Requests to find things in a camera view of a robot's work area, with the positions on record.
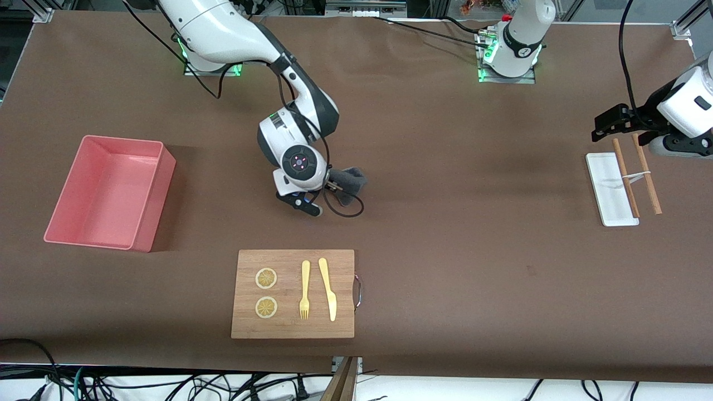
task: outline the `white floor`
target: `white floor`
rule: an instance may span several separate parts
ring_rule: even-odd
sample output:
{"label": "white floor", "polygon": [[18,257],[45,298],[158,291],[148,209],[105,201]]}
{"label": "white floor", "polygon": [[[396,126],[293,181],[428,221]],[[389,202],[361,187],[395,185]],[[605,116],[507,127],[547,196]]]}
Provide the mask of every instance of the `white floor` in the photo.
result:
{"label": "white floor", "polygon": [[[270,375],[263,381],[294,375]],[[114,385],[147,385],[162,382],[175,382],[187,376],[142,376],[142,377],[110,377],[107,383]],[[248,375],[227,376],[231,386],[239,387]],[[478,400],[478,401],[522,401],[527,397],[535,384],[532,379],[482,379],[455,377],[398,377],[398,376],[368,376],[359,378],[356,386],[356,401],[372,401],[384,397],[385,401],[420,401],[420,400]],[[328,377],[315,377],[304,380],[305,388],[310,394],[323,391]],[[222,379],[215,382],[225,386]],[[598,382],[605,401],[629,401],[632,382]],[[0,380],[0,401],[17,401],[29,399],[32,394],[44,384],[42,379]],[[164,400],[175,386],[153,387],[141,390],[114,390],[114,395],[120,401],[153,401]],[[174,399],[187,400],[191,386],[185,386]],[[590,391],[595,393],[591,383]],[[262,391],[261,401],[286,400],[294,394],[294,388],[289,383],[271,387]],[[227,400],[223,392],[222,399]],[[65,390],[65,400],[72,401],[73,395]],[[42,401],[58,400],[58,389],[55,385],[47,387]],[[545,380],[535,394],[533,401],[590,401],[583,392],[578,380]],[[713,385],[653,383],[642,382],[636,392],[637,401],[710,401],[713,400]],[[219,401],[214,392],[199,393],[195,401]]]}

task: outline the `white tray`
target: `white tray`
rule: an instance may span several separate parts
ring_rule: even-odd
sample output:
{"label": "white tray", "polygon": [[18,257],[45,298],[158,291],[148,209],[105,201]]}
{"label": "white tray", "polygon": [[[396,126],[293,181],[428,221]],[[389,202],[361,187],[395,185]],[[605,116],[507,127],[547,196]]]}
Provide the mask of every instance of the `white tray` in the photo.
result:
{"label": "white tray", "polygon": [[592,178],[599,215],[605,227],[639,225],[629,205],[617,157],[614,152],[588,153],[587,167]]}

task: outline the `wooden dowel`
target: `wooden dowel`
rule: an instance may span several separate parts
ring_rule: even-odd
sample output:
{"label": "wooden dowel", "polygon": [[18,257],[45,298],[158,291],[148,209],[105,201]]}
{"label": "wooden dowel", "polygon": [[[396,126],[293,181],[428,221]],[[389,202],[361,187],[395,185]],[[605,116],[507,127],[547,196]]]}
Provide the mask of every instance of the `wooden dowel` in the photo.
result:
{"label": "wooden dowel", "polygon": [[[644,154],[644,148],[639,146],[639,136],[635,133],[631,134],[631,139],[634,140],[634,146],[636,147],[636,154],[639,155],[639,163],[641,163],[641,168],[644,171],[649,171],[649,163],[646,161],[646,155]],[[651,174],[644,174],[644,179],[646,180],[646,189],[649,191],[649,199],[651,199],[651,206],[654,208],[654,213],[662,214],[661,204],[659,203],[659,197],[656,195],[656,188],[654,188],[654,179],[651,178]]]}
{"label": "wooden dowel", "polygon": [[639,207],[636,206],[636,199],[634,198],[634,191],[631,190],[631,182],[629,178],[624,178],[627,175],[626,165],[624,164],[624,156],[622,156],[622,148],[619,145],[619,139],[614,138],[612,141],[614,145],[614,154],[617,156],[617,163],[619,163],[619,170],[622,174],[622,180],[624,181],[624,189],[626,190],[626,196],[629,198],[629,206],[631,206],[631,211],[635,218],[639,218]]}

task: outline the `wooden handle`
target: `wooden handle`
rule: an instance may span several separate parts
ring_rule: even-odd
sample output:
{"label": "wooden handle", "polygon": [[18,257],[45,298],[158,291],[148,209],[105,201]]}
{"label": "wooden handle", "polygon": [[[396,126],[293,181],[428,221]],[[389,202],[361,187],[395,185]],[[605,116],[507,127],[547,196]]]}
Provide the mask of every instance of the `wooden handle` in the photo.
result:
{"label": "wooden handle", "polygon": [[[636,147],[636,154],[639,155],[641,168],[643,168],[644,171],[649,171],[649,163],[646,161],[644,148],[639,146],[639,136],[633,133],[631,134],[631,139],[634,140],[634,146]],[[644,179],[646,180],[646,189],[649,191],[649,199],[651,199],[651,206],[654,208],[654,213],[658,215],[663,214],[661,211],[661,203],[659,203],[659,197],[656,195],[656,188],[654,188],[654,179],[651,178],[651,173],[644,174]]]}
{"label": "wooden handle", "polygon": [[324,281],[324,288],[330,293],[332,289],[329,287],[329,269],[327,267],[327,259],[319,259],[319,271],[322,273],[322,280]]}
{"label": "wooden handle", "polygon": [[309,287],[309,260],[302,262],[302,297],[307,298],[307,288]]}
{"label": "wooden handle", "polygon": [[635,218],[639,218],[639,207],[636,206],[636,199],[634,198],[634,191],[631,190],[631,182],[629,178],[623,178],[627,175],[626,165],[624,164],[624,156],[622,156],[622,148],[619,146],[619,138],[614,138],[612,141],[614,145],[614,154],[617,156],[617,163],[619,163],[619,170],[622,174],[622,180],[624,180],[624,189],[626,190],[626,196],[629,198],[629,206],[631,206],[631,211]]}

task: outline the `teal cable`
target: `teal cable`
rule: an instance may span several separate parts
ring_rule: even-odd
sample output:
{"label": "teal cable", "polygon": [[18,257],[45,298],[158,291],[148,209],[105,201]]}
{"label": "teal cable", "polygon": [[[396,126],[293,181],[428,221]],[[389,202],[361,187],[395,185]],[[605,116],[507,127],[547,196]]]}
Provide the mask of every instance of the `teal cable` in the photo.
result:
{"label": "teal cable", "polygon": [[82,376],[83,369],[84,366],[80,367],[77,370],[77,374],[74,375],[74,401],[79,401],[79,378]]}

